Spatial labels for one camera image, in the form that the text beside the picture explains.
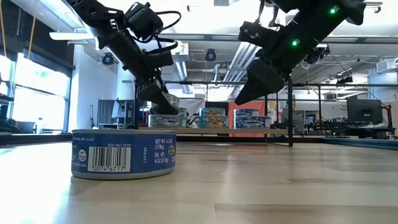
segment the stacked cans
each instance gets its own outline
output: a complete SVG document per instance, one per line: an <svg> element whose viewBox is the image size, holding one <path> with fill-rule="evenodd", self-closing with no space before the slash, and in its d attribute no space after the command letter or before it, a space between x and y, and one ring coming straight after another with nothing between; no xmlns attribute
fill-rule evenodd
<svg viewBox="0 0 398 224"><path fill-rule="evenodd" d="M178 127L179 128L186 128L187 127L187 109L186 108L179 108L178 109Z"/></svg>
<svg viewBox="0 0 398 224"><path fill-rule="evenodd" d="M180 99L169 93L164 94L167 101L174 107L179 108ZM151 114L149 115L148 127L150 128L177 128L180 124L179 115L163 115L163 114Z"/></svg>
<svg viewBox="0 0 398 224"><path fill-rule="evenodd" d="M234 128L269 128L271 119L268 116L259 116L257 109L234 110Z"/></svg>
<svg viewBox="0 0 398 224"><path fill-rule="evenodd" d="M223 108L200 108L199 128L229 128Z"/></svg>

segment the metal pole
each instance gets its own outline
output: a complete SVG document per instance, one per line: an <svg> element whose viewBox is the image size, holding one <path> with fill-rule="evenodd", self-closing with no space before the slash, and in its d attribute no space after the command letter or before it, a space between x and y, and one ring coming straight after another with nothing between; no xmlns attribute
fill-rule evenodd
<svg viewBox="0 0 398 224"><path fill-rule="evenodd" d="M246 82L204 82L204 81L164 81L165 84L180 84L180 85L244 85Z"/></svg>
<svg viewBox="0 0 398 224"><path fill-rule="evenodd" d="M268 116L268 95L264 97L264 116ZM267 134L264 134L264 142L268 142Z"/></svg>
<svg viewBox="0 0 398 224"><path fill-rule="evenodd" d="M332 87L391 87L397 88L397 84L327 84L327 83L294 83L294 87L303 86L332 86Z"/></svg>
<svg viewBox="0 0 398 224"><path fill-rule="evenodd" d="M318 100L319 100L319 123L322 130L322 104L321 104L321 86L318 86Z"/></svg>
<svg viewBox="0 0 398 224"><path fill-rule="evenodd" d="M287 103L289 110L289 126L287 128L287 132L289 134L288 143L289 147L293 147L293 86L291 78L287 82Z"/></svg>
<svg viewBox="0 0 398 224"><path fill-rule="evenodd" d="M129 102L126 100L124 102L124 122L123 122L123 129L127 129L127 119L129 117Z"/></svg>
<svg viewBox="0 0 398 224"><path fill-rule="evenodd" d="M276 122L279 123L279 94L276 93Z"/></svg>
<svg viewBox="0 0 398 224"><path fill-rule="evenodd" d="M206 102L208 101L208 95L209 95L209 84L206 84Z"/></svg>
<svg viewBox="0 0 398 224"><path fill-rule="evenodd" d="M135 85L134 88L134 129L138 130L138 114L139 114L139 103L138 103L138 98L137 98L137 89L138 86L137 84Z"/></svg>

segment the green led light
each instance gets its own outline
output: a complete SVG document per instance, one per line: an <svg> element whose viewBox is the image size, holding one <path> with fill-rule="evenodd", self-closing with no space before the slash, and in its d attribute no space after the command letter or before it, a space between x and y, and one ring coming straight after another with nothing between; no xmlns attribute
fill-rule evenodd
<svg viewBox="0 0 398 224"><path fill-rule="evenodd" d="M298 44L299 44L298 40L293 40L293 42L292 42L293 47L297 46Z"/></svg>

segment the window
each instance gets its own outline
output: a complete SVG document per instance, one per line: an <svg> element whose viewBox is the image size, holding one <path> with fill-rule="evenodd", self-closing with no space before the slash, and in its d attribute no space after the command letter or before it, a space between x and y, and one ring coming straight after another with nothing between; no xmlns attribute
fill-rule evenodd
<svg viewBox="0 0 398 224"><path fill-rule="evenodd" d="M0 94L8 95L7 82L10 80L11 61L0 55L0 75L1 80L5 82L0 83Z"/></svg>
<svg viewBox="0 0 398 224"><path fill-rule="evenodd" d="M63 129L65 117L63 97L17 87L14 101L12 113L14 120L36 122L39 118L43 118L44 129Z"/></svg>
<svg viewBox="0 0 398 224"><path fill-rule="evenodd" d="M65 130L70 78L18 55L12 118L36 122L44 129Z"/></svg>
<svg viewBox="0 0 398 224"><path fill-rule="evenodd" d="M16 83L65 97L69 78L20 56L17 62Z"/></svg>
<svg viewBox="0 0 398 224"><path fill-rule="evenodd" d="M11 61L5 56L0 55L0 73L3 81L10 80Z"/></svg>

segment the tuna can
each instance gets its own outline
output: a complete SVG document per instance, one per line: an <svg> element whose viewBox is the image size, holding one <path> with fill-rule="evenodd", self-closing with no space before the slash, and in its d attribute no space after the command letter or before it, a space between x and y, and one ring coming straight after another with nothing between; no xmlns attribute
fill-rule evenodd
<svg viewBox="0 0 398 224"><path fill-rule="evenodd" d="M164 93L164 96L166 96L167 101L172 105L175 106L176 108L180 107L180 99L170 93Z"/></svg>
<svg viewBox="0 0 398 224"><path fill-rule="evenodd" d="M241 116L234 119L234 128L269 128L271 119L267 116Z"/></svg>
<svg viewBox="0 0 398 224"><path fill-rule="evenodd" d="M200 108L199 116L225 116L223 108Z"/></svg>
<svg viewBox="0 0 398 224"><path fill-rule="evenodd" d="M187 117L187 109L186 108L179 108L178 109L178 115L180 117L186 118Z"/></svg>
<svg viewBox="0 0 398 224"><path fill-rule="evenodd" d="M260 116L260 111L257 109L235 109L234 118L240 116Z"/></svg>
<svg viewBox="0 0 398 224"><path fill-rule="evenodd" d="M187 127L187 118L179 117L178 119L178 127L186 128Z"/></svg>
<svg viewBox="0 0 398 224"><path fill-rule="evenodd" d="M228 128L227 116L200 116L199 128Z"/></svg>
<svg viewBox="0 0 398 224"><path fill-rule="evenodd" d="M160 115L151 114L149 115L150 128L177 128L178 127L178 115Z"/></svg>
<svg viewBox="0 0 398 224"><path fill-rule="evenodd" d="M72 175L129 180L173 172L174 131L79 129L72 131Z"/></svg>

